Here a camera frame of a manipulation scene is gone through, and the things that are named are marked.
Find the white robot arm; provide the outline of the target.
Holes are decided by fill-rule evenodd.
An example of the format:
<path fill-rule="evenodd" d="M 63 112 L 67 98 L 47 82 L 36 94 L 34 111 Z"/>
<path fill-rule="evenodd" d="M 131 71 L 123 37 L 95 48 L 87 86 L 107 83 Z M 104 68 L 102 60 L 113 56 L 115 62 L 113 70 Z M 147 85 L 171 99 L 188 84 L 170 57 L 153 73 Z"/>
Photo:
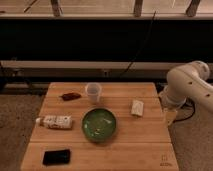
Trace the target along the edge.
<path fill-rule="evenodd" d="M 193 61 L 168 71 L 167 85 L 159 93 L 167 125 L 175 121 L 177 110 L 187 98 L 213 113 L 213 86 L 206 82 L 209 76 L 209 66 L 202 61 Z"/>

